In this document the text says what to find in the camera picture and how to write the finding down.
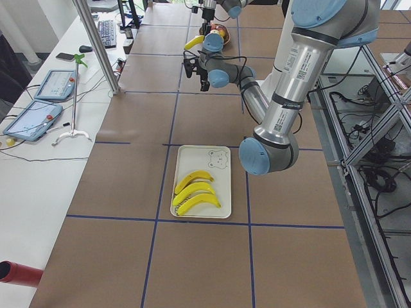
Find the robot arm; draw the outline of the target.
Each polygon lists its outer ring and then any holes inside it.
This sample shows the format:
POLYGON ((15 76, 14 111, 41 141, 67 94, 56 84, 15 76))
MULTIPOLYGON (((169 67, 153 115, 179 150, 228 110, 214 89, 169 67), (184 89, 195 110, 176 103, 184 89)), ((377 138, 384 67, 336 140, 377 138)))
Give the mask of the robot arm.
POLYGON ((193 4, 189 9, 192 13, 197 13, 201 10, 203 20, 211 22, 214 20, 215 10, 218 5, 225 10, 230 18, 236 19, 242 9, 251 2, 252 1, 248 0, 205 0, 198 1, 198 4, 193 4))
POLYGON ((280 71, 266 79, 272 89, 265 94, 246 65, 235 65, 222 55, 223 38, 212 31, 216 1, 205 1, 201 36, 186 44, 201 50, 183 61, 187 77, 197 74, 201 89, 235 84, 257 126, 252 137, 241 142, 240 162, 248 173, 265 175, 292 167, 299 154, 292 126, 304 100, 335 49, 363 46, 378 34, 379 1, 291 1, 279 46, 284 58, 280 71))

